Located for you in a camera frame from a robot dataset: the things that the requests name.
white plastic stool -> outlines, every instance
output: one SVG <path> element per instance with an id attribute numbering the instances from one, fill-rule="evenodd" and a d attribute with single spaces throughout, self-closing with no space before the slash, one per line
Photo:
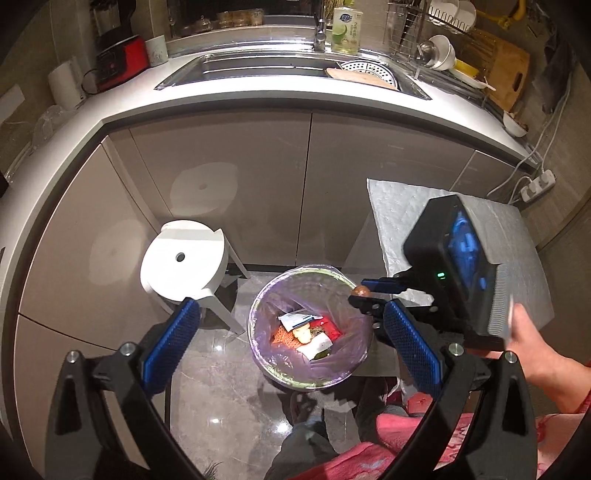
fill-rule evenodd
<path id="1" fill-rule="evenodd" d="M 162 227 L 146 250 L 139 279 L 167 312 L 173 311 L 163 298 L 179 303 L 190 297 L 220 317 L 231 331 L 241 334 L 244 326 L 215 296 L 228 267 L 228 254 L 250 278 L 221 229 L 213 232 L 202 223 L 175 220 Z"/>

human arm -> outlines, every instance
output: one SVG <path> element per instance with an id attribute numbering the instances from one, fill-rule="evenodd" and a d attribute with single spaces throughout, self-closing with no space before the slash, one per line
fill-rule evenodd
<path id="1" fill-rule="evenodd" d="M 540 387 L 562 413 L 578 411 L 591 391 L 591 368 L 548 345 L 521 304 L 514 307 L 506 349 L 519 357 L 525 379 Z"/>

wire basket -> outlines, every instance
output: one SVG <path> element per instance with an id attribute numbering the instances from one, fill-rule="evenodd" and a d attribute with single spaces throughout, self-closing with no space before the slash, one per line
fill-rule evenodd
<path id="1" fill-rule="evenodd" d="M 453 33 L 454 35 L 466 33 L 472 29 L 472 25 L 468 25 L 461 19 L 456 18 L 454 15 L 450 15 L 448 12 L 444 12 L 440 8 L 437 8 L 433 5 L 429 7 L 427 15 L 428 20 L 432 24 L 445 27 L 450 33 Z"/>
<path id="2" fill-rule="evenodd" d="M 428 0 L 388 3 L 385 36 L 390 53 L 399 60 L 409 61 L 414 56 L 429 3 Z"/>

plastic bag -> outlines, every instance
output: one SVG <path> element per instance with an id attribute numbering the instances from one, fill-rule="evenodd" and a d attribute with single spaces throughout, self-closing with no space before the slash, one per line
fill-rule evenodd
<path id="1" fill-rule="evenodd" d="M 76 110 L 64 110 L 59 105 L 51 105 L 37 120 L 33 129 L 33 150 L 37 150 L 49 141 L 51 137 L 74 115 Z"/>
<path id="2" fill-rule="evenodd" d="M 255 363 L 272 379 L 296 390 L 318 390 L 348 378 L 365 360 L 372 320 L 349 305 L 355 283 L 328 265 L 305 265 L 271 280 L 257 295 L 248 317 Z M 302 308 L 330 318 L 343 335 L 330 355 L 308 361 L 284 345 L 271 345 L 278 316 Z"/>

yellow container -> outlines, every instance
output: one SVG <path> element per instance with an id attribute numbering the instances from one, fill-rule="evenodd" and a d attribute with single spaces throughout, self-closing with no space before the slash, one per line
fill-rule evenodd
<path id="1" fill-rule="evenodd" d="M 478 69 L 474 68 L 472 65 L 468 65 L 465 61 L 456 59 L 454 68 L 459 72 L 465 73 L 473 79 L 476 78 L 476 75 L 478 75 Z"/>

